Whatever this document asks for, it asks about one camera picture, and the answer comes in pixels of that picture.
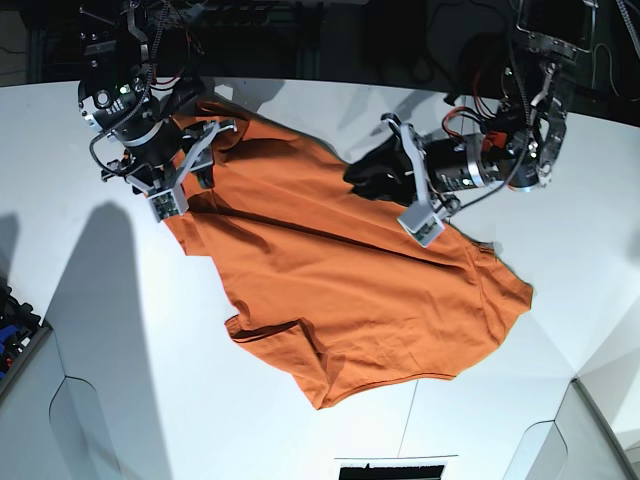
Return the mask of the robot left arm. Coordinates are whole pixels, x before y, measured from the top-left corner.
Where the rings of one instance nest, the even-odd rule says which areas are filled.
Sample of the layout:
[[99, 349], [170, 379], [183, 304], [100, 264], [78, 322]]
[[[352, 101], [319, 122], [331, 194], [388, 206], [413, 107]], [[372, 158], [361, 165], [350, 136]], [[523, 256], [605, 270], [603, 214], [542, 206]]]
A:
[[470, 74], [473, 103], [442, 119], [443, 137], [418, 134], [392, 113], [387, 140], [348, 166], [353, 194], [421, 208], [449, 219], [466, 209], [457, 192], [549, 183], [566, 136], [578, 56], [589, 50], [595, 1], [522, 1], [502, 38], [479, 36]]

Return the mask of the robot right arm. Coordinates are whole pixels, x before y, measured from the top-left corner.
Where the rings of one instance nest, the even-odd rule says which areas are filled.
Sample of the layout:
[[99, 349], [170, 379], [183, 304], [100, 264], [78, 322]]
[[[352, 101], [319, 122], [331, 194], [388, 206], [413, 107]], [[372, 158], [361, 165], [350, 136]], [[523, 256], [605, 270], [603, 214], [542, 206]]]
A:
[[176, 156], [204, 136], [202, 124], [177, 122], [205, 88], [187, 12], [171, 1], [83, 1], [77, 11], [85, 61], [77, 105], [95, 132], [89, 154], [101, 181], [122, 179], [136, 193], [172, 187]]

